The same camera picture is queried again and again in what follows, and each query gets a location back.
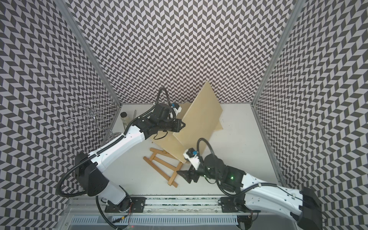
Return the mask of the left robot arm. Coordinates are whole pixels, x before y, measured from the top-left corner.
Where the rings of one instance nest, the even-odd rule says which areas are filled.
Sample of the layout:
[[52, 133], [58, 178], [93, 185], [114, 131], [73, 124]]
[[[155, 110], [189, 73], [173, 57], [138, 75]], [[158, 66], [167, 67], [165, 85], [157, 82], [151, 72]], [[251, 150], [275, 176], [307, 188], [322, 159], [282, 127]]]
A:
[[180, 132], [186, 126], [181, 119], [172, 121], [157, 120], [150, 117], [138, 117], [132, 121], [126, 131], [103, 147], [89, 154], [78, 154], [75, 177], [88, 196], [100, 196], [115, 205], [127, 197], [127, 192], [110, 181], [103, 172], [120, 156], [132, 147], [145, 141], [159, 131]]

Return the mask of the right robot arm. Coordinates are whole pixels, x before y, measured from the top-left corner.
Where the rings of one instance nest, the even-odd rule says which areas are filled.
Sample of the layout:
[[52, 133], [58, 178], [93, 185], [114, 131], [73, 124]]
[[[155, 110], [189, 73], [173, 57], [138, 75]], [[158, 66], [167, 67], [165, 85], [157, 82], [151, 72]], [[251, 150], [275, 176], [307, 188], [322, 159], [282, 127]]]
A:
[[178, 171], [178, 175], [188, 183], [196, 183], [200, 177], [213, 179], [238, 211], [276, 214], [294, 221], [303, 230], [323, 229], [322, 203], [311, 188], [291, 189], [257, 179], [225, 165], [215, 155], [202, 158], [199, 154], [186, 154], [185, 158], [191, 166]]

